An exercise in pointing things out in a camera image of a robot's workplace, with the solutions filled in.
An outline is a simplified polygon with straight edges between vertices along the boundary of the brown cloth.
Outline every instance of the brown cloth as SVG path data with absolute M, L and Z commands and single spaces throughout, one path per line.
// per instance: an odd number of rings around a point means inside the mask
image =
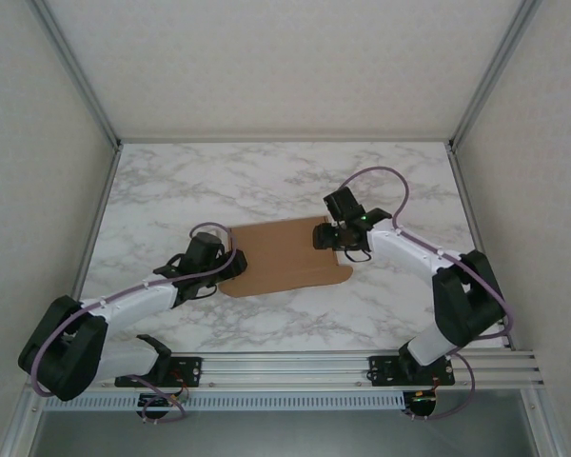
M 319 216 L 231 228 L 247 269 L 220 283 L 220 291 L 238 298 L 349 279 L 353 268 L 340 266 L 333 250 L 313 247 L 313 229 L 323 222 Z

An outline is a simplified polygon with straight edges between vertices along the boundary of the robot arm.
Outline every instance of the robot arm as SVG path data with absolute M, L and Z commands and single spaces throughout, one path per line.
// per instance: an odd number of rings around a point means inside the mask
M 63 401 L 82 393 L 92 382 L 108 378 L 141 375 L 158 384 L 167 376 L 171 351 L 148 335 L 138 335 L 131 342 L 109 339 L 122 329 L 160 311 L 182 305 L 194 299 L 200 288 L 215 287 L 221 281 L 234 278 L 246 270 L 242 251 L 236 250 L 230 264 L 215 274 L 199 275 L 222 267 L 231 257 L 220 239 L 210 233 L 197 233 L 187 252 L 172 257 L 166 265 L 153 271 L 144 281 L 145 287 L 110 300 L 103 297 L 77 302 L 68 296 L 55 300 L 19 356 L 19 367 L 31 373 L 40 347 L 72 314 L 99 303 L 99 308 L 73 321 L 50 344 L 40 361 L 38 381 Z M 189 276 L 173 283 L 156 284 L 165 280 Z
M 495 275 L 481 252 L 467 254 L 438 250 L 430 252 L 411 238 L 424 241 L 418 235 L 403 236 L 387 219 L 391 215 L 382 209 L 369 212 L 358 204 L 347 187 L 324 199 L 335 220 L 321 224 L 313 231 L 315 248 L 334 250 L 366 250 L 375 257 L 393 260 L 408 268 L 433 289 L 435 321 L 420 335 L 403 345 L 399 365 L 410 381 L 423 373 L 438 359 L 457 348 L 463 348 L 504 316 L 502 307 L 465 271 L 447 260 L 452 257 L 478 274 L 499 294 Z

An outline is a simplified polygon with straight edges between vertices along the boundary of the white wall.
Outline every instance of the white wall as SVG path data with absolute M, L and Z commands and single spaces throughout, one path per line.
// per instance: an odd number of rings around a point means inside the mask
M 546 0 L 460 151 L 516 331 L 571 438 L 571 0 Z
M 110 151 L 23 1 L 0 0 L 0 441 L 19 351 L 71 290 Z
M 447 138 L 520 0 L 49 0 L 121 138 Z

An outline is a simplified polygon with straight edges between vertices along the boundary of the gray floor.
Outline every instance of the gray floor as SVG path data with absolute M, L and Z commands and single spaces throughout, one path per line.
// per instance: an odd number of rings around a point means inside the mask
M 442 393 L 441 408 L 463 397 Z M 399 411 L 207 412 L 159 426 L 142 425 L 133 412 L 45 416 L 38 457 L 536 455 L 514 391 L 479 392 L 468 409 L 433 423 L 412 423 Z

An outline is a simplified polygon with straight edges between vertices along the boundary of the aluminum frame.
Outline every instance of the aluminum frame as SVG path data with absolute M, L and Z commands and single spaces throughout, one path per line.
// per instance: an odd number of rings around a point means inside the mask
M 366 378 L 368 357 L 397 355 L 397 350 L 318 352 L 213 352 L 174 353 L 177 357 L 202 357 L 200 385 L 195 391 L 378 391 L 420 390 L 427 386 L 373 387 Z M 541 388 L 543 380 L 532 351 L 508 348 L 465 349 L 476 377 L 477 389 Z M 467 368 L 451 360 L 456 383 L 444 390 L 469 389 Z M 112 382 L 91 385 L 88 391 L 123 391 Z
M 524 31 L 531 23 L 535 12 L 541 4 L 541 0 L 522 0 L 518 10 L 512 18 L 491 62 L 488 64 L 480 84 L 476 87 L 459 125 L 452 135 L 452 147 L 454 152 L 461 146 L 465 137 L 471 130 L 488 99 L 488 96 L 495 88 L 497 81 L 507 65 L 510 57 L 514 53 L 516 46 L 520 43 Z
M 26 3 L 28 3 L 31 12 L 49 39 L 55 53 L 64 66 L 64 70 L 83 99 L 83 103 L 87 106 L 93 120 L 102 131 L 106 141 L 116 150 L 120 144 L 116 132 L 95 95 L 87 76 L 85 76 L 80 64 L 76 60 L 64 33 L 57 24 L 49 5 L 47 5 L 45 0 L 26 0 Z
M 571 455 L 571 448 L 562 438 L 561 427 L 546 390 L 525 388 L 521 390 L 521 397 L 539 456 Z
M 110 197 L 112 185 L 114 184 L 114 177 L 116 176 L 116 171 L 121 160 L 122 152 L 123 145 L 119 145 L 114 153 L 114 157 L 112 157 L 112 161 L 110 162 L 108 174 L 106 176 L 106 182 L 102 188 L 99 204 L 97 206 L 97 210 L 95 211 L 95 215 L 93 216 L 93 222 L 91 224 L 89 236 L 87 237 L 87 242 L 85 243 L 83 258 L 81 259 L 78 270 L 76 271 L 74 285 L 72 286 L 71 297 L 74 300 L 80 299 L 80 295 L 83 291 L 83 286 L 85 285 L 85 280 L 87 279 L 91 257 L 93 255 L 93 250 L 95 249 L 95 243 L 97 243 L 97 237 L 99 236 L 99 229 L 102 226 L 104 214 L 106 213 L 106 206 L 108 205 L 108 199 Z
M 453 176 L 455 177 L 457 192 L 459 193 L 459 197 L 463 205 L 463 213 L 465 214 L 465 219 L 467 220 L 467 225 L 469 226 L 469 231 L 472 235 L 472 241 L 477 249 L 485 252 L 484 243 L 482 242 L 482 236 L 478 227 L 478 221 L 476 220 L 476 214 L 474 213 L 474 209 L 469 198 L 469 193 L 467 191 L 467 186 L 465 185 L 465 181 L 463 179 L 459 159 L 448 143 L 444 144 L 444 146 L 446 147 L 446 155 L 448 156 L 450 169 L 452 170 Z
M 24 388 L 0 448 L 0 457 L 30 455 L 45 402 L 46 399 L 36 395 L 30 388 Z

